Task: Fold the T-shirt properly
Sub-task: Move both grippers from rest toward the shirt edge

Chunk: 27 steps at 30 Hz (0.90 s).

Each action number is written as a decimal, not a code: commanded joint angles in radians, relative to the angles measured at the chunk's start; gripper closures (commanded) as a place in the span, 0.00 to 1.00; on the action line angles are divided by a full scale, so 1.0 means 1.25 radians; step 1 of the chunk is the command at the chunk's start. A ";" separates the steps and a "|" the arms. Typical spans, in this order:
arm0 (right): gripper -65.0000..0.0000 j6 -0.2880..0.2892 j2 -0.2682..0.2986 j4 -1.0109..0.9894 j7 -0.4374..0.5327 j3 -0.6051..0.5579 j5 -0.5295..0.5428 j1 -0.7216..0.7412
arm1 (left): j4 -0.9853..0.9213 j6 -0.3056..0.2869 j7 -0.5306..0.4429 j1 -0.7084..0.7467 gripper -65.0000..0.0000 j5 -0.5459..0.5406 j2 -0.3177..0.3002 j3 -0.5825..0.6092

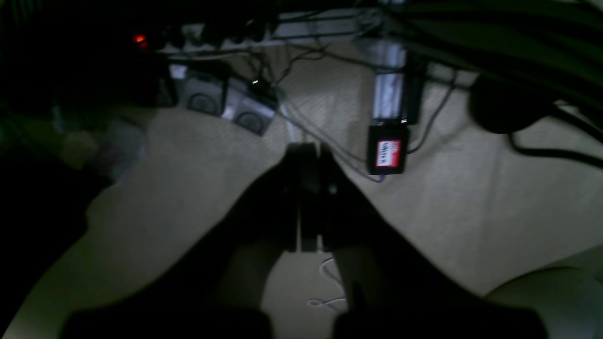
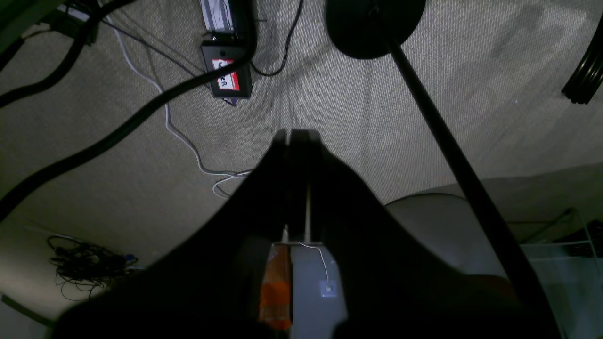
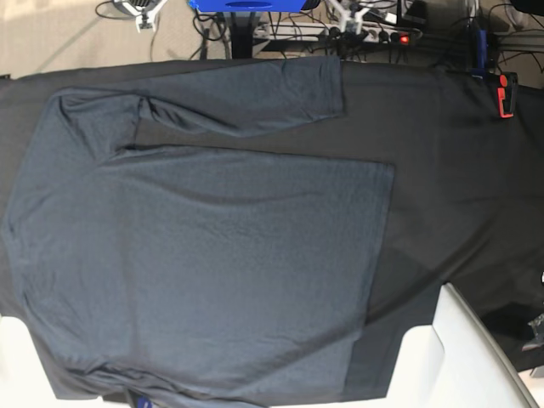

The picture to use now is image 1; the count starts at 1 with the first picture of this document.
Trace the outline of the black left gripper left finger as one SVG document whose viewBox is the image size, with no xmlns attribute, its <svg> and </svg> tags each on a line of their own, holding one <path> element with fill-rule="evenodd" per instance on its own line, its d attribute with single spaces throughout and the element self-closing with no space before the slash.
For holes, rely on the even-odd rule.
<svg viewBox="0 0 603 339">
<path fill-rule="evenodd" d="M 271 339 L 269 274 L 295 246 L 299 144 L 164 274 L 105 307 L 73 314 L 63 339 Z"/>
</svg>

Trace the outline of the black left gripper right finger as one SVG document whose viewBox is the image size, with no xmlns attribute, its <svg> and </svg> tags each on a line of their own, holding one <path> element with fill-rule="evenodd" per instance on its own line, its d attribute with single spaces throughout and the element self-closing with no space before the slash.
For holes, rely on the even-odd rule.
<svg viewBox="0 0 603 339">
<path fill-rule="evenodd" d="M 334 339 L 548 337 L 536 311 L 487 302 L 437 268 L 385 220 L 325 144 L 317 162 L 320 232 L 348 303 L 334 321 Z"/>
</svg>

